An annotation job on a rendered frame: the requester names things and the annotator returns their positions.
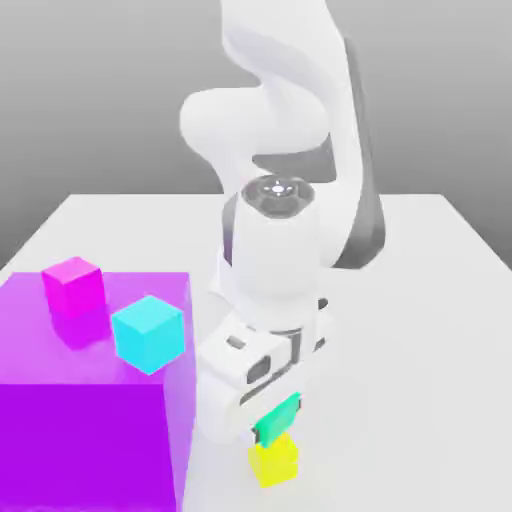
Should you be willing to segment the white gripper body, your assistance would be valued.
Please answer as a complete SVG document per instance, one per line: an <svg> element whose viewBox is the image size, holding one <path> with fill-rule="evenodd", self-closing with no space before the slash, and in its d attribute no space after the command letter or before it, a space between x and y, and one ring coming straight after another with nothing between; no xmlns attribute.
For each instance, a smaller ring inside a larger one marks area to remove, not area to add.
<svg viewBox="0 0 512 512"><path fill-rule="evenodd" d="M231 443L300 391L300 369L290 369L265 386L252 388L233 385L202 370L197 382L198 427L214 443Z"/></svg>

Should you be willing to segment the small green cube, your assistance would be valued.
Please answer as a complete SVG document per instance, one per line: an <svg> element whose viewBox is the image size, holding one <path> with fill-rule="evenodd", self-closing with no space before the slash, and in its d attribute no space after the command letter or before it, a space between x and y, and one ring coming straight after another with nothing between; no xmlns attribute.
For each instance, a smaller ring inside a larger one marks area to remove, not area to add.
<svg viewBox="0 0 512 512"><path fill-rule="evenodd" d="M301 408L301 394L294 393L262 417L252 428L255 443L270 447L294 422Z"/></svg>

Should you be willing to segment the small yellow cube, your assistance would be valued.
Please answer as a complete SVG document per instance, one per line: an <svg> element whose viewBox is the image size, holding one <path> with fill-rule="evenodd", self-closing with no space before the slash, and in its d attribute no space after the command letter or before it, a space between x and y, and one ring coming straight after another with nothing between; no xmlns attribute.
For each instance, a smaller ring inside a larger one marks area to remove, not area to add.
<svg viewBox="0 0 512 512"><path fill-rule="evenodd" d="M262 488L268 488L298 475L299 450L290 434L284 432L268 448L256 444L248 449L248 462Z"/></svg>

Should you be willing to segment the small cyan cube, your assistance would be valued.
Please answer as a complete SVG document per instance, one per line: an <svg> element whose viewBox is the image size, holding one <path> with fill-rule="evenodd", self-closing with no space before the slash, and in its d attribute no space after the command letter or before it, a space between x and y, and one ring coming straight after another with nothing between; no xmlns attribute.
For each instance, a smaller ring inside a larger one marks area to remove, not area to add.
<svg viewBox="0 0 512 512"><path fill-rule="evenodd" d="M185 352L183 312L145 296L111 316L116 355L152 375Z"/></svg>

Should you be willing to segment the small magenta cube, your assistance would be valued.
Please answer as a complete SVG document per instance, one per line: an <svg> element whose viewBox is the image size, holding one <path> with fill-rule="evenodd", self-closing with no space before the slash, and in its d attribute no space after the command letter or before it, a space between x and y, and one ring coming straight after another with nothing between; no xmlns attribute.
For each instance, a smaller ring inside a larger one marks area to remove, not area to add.
<svg viewBox="0 0 512 512"><path fill-rule="evenodd" d="M41 273L49 308L70 317L106 305L101 269L81 257L72 257Z"/></svg>

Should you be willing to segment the large purple box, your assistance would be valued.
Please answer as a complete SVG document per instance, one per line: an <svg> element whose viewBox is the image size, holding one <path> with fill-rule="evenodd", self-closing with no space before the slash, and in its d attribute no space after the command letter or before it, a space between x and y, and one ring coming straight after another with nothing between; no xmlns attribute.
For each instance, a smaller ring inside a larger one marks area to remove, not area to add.
<svg viewBox="0 0 512 512"><path fill-rule="evenodd" d="M120 359L104 313L72 332L41 275L0 285L0 512L182 512L194 335L160 371Z"/></svg>

